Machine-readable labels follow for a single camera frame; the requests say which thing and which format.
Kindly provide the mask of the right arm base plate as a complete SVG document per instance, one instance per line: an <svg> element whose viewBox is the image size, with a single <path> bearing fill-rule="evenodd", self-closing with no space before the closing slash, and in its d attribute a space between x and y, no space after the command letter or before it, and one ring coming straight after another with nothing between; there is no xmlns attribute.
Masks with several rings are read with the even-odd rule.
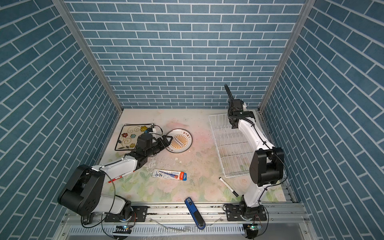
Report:
<svg viewBox="0 0 384 240"><path fill-rule="evenodd" d="M239 205L224 204L222 206L229 222L266 221L267 214L263 207L241 207Z"/></svg>

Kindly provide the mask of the white round plate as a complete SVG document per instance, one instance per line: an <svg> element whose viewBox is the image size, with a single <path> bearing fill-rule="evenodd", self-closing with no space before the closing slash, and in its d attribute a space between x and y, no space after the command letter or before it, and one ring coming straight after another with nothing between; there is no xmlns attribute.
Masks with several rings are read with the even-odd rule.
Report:
<svg viewBox="0 0 384 240"><path fill-rule="evenodd" d="M166 135L173 137L171 144L167 147L167 150L171 153L183 153L192 146L192 134L185 129L174 129Z"/></svg>

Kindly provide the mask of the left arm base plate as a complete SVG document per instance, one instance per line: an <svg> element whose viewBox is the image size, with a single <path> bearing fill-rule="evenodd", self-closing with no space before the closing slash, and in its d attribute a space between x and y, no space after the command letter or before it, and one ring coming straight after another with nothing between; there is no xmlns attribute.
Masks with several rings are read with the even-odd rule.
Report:
<svg viewBox="0 0 384 240"><path fill-rule="evenodd" d="M146 220L148 206L131 206L128 215L125 212L121 214L107 214L105 216L106 223L143 223Z"/></svg>

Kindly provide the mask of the black square plate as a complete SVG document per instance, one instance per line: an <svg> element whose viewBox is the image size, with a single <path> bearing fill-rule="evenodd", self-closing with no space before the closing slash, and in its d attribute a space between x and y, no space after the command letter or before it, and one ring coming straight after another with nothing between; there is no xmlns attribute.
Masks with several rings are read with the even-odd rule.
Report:
<svg viewBox="0 0 384 240"><path fill-rule="evenodd" d="M131 151L138 142L138 137L145 133L148 128L153 128L155 124L125 124L123 125L115 151Z"/></svg>

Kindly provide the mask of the black white marker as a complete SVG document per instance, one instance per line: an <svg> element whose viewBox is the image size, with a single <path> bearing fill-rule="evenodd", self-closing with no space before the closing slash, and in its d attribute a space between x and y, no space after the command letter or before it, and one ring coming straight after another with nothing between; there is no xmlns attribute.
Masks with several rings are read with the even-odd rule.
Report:
<svg viewBox="0 0 384 240"><path fill-rule="evenodd" d="M235 197L239 197L239 194L222 177L219 177L219 180L235 195Z"/></svg>

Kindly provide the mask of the blue black stapler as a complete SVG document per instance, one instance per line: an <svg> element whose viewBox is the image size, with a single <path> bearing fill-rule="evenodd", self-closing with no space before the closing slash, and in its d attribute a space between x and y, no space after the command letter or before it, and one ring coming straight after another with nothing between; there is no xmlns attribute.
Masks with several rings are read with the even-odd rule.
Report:
<svg viewBox="0 0 384 240"><path fill-rule="evenodd" d="M199 230L203 230L206 227L206 222L204 221L202 215L200 214L200 212L197 209L193 200L190 197L188 197L185 199L185 204L186 204L186 206L190 212L190 215L192 216L197 228Z"/></svg>

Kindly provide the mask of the red marker pen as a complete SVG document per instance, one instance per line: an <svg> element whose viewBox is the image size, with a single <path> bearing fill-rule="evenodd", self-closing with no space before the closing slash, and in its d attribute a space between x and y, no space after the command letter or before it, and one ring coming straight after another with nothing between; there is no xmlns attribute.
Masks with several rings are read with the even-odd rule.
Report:
<svg viewBox="0 0 384 240"><path fill-rule="evenodd" d="M115 177L115 178L111 178L109 181L108 181L108 183L112 183L112 182L114 182L114 181L116 181L116 180L118 180L118 179L121 179L122 177L125 177L125 176L128 176L128 175L130 175L130 174L132 174L132 173L134 173L135 172L135 170L134 171L131 171L131 172L128 172L128 173L125 173L125 174L122 174L122 175L120 175L120 176L117 176L117 177Z"/></svg>

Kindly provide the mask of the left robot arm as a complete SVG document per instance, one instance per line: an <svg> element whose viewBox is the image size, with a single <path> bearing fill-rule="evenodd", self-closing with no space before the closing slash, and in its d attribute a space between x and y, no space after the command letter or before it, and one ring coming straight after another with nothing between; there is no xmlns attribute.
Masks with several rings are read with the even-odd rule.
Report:
<svg viewBox="0 0 384 240"><path fill-rule="evenodd" d="M92 213L118 216L120 222L128 222L133 216L131 201L116 195L115 181L134 173L171 145L173 137L152 134L138 137L135 148L121 159L103 165L78 166L58 196L58 203L81 217Z"/></svg>

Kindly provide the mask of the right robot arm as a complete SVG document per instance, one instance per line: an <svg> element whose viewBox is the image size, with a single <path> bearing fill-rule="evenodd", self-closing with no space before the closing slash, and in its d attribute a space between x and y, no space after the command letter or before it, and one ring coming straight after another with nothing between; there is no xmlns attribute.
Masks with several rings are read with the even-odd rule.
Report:
<svg viewBox="0 0 384 240"><path fill-rule="evenodd" d="M240 130L252 147L253 157L249 174L253 181L240 201L240 215L245 220L265 219L262 196L274 186L278 186L284 176L284 151L275 147L258 127L258 120L253 112L246 110L246 104L235 99L228 85L225 90L229 97L228 119L232 129Z"/></svg>

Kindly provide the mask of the blue white pen box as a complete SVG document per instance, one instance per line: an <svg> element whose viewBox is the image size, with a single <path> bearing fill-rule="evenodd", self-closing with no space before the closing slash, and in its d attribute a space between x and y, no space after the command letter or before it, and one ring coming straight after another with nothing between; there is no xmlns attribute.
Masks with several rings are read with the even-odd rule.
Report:
<svg viewBox="0 0 384 240"><path fill-rule="evenodd" d="M178 180L178 181L187 180L187 174L185 172L159 170L159 169L154 169L152 177L158 178L158 179L166 179L166 180Z"/></svg>

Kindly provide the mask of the aluminium mounting rail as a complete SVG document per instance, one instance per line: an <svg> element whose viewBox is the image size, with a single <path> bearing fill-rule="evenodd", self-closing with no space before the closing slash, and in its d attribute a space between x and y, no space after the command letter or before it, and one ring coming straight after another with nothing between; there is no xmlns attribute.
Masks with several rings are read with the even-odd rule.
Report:
<svg viewBox="0 0 384 240"><path fill-rule="evenodd" d="M272 224L298 224L300 228L304 229L310 223L308 214L305 211L303 204L278 202L267 203L263 205L267 214L266 221L227 221L226 213L222 206L224 203L199 203L196 204L197 209L206 222L206 227L214 224L256 224L265 229ZM163 203L163 204L134 204L134 206L148 206L148 213L145 222L133 223L106 223L106 214L93 214L92 223L84 226L81 223L81 217L75 214L66 214L62 220L61 226L69 231L72 226L81 226L85 229L92 229L95 227L104 227L108 225L116 225L118 229L127 230L136 225L192 225L196 226L190 212L183 203Z"/></svg>

